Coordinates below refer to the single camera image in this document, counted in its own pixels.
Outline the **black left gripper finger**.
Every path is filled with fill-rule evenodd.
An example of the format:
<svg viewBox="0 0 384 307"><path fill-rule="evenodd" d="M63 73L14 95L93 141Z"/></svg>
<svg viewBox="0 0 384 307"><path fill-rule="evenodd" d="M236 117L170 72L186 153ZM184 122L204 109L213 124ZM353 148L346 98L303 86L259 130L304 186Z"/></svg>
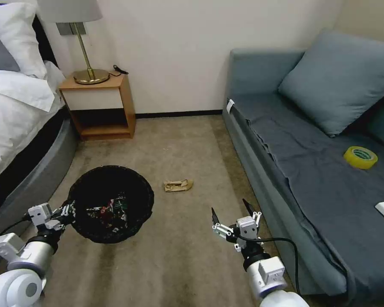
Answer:
<svg viewBox="0 0 384 307"><path fill-rule="evenodd" d="M52 219L75 220L75 203L75 200L66 200L60 208L54 210L54 212L52 213Z"/></svg>
<svg viewBox="0 0 384 307"><path fill-rule="evenodd" d="M60 214L55 217L55 220L58 221L58 224L55 226L55 228L64 229L68 225L71 225L74 223L74 214L73 213Z"/></svg>

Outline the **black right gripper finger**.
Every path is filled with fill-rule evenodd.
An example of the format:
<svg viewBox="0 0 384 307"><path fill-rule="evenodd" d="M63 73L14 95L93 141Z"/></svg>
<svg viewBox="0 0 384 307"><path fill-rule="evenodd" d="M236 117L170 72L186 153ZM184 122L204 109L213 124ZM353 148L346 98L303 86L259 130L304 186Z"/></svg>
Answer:
<svg viewBox="0 0 384 307"><path fill-rule="evenodd" d="M234 231L233 228L226 226L222 223L220 223L218 216L214 210L214 208L211 208L212 212L212 229L213 231L220 236L221 238L225 240L235 240Z"/></svg>
<svg viewBox="0 0 384 307"><path fill-rule="evenodd" d="M255 221L257 229L259 229L259 223L260 223L262 213L260 211L255 211L254 207L244 198L242 199L242 201L243 201L243 204L244 204L248 214Z"/></svg>

